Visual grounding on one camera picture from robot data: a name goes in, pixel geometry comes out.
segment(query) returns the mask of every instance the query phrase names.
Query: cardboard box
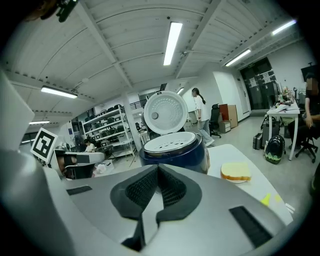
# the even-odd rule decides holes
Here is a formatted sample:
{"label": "cardboard box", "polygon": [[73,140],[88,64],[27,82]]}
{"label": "cardboard box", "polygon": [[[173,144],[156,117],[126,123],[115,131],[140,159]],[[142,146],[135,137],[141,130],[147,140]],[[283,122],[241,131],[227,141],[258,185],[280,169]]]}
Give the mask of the cardboard box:
{"label": "cardboard box", "polygon": [[223,134],[226,134],[227,132],[230,132],[231,130],[231,124],[229,121],[222,121],[219,122],[219,131]]}
{"label": "cardboard box", "polygon": [[231,124],[231,128],[238,126],[238,115],[237,115],[237,107],[236,105],[228,105],[228,115],[229,121]]}

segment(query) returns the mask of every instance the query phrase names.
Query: gray floor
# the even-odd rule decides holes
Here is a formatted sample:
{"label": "gray floor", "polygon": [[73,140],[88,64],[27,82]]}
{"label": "gray floor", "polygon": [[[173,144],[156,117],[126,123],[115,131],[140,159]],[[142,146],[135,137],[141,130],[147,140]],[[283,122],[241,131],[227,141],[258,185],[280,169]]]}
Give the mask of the gray floor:
{"label": "gray floor", "polygon": [[[282,156],[280,163],[276,165],[266,161],[263,150],[255,150],[252,147],[253,136],[260,131],[263,119],[263,117],[250,117],[240,122],[230,132],[221,134],[222,138],[213,136],[214,144],[216,146],[232,144],[245,154],[270,181],[284,202],[295,208],[292,216],[295,218],[304,212],[311,200],[309,195],[310,181],[319,164],[320,157],[315,163],[312,163],[310,156],[304,152],[298,158],[293,157],[292,161],[289,161],[290,150],[288,146],[291,144],[291,140],[285,139],[287,154]],[[197,126],[186,128],[186,131],[197,132]],[[284,134],[283,128],[281,128],[280,134]],[[320,146],[320,140],[315,141],[315,145]],[[115,168],[112,173],[124,172],[141,166],[137,153],[135,161],[132,161],[132,156],[118,158],[113,163]]]}

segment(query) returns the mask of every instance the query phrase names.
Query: rice cooker lid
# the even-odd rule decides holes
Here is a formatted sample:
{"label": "rice cooker lid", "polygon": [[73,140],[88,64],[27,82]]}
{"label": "rice cooker lid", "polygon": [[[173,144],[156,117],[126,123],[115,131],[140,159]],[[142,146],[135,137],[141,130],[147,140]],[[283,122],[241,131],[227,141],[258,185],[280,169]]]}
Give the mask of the rice cooker lid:
{"label": "rice cooker lid", "polygon": [[169,90],[159,91],[146,102],[143,117],[147,126],[155,133],[175,133],[186,123],[188,107],[177,93]]}
{"label": "rice cooker lid", "polygon": [[166,134],[148,141],[143,146],[144,152],[152,156],[180,152],[190,148],[197,140],[194,132],[182,131]]}

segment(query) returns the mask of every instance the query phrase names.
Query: jeans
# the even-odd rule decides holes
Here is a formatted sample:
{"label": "jeans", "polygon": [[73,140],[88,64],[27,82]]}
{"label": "jeans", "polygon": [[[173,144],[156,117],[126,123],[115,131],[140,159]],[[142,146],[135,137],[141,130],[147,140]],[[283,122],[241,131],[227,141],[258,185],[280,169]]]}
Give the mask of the jeans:
{"label": "jeans", "polygon": [[198,130],[203,137],[204,143],[214,141],[214,139],[210,136],[209,120],[198,121]]}

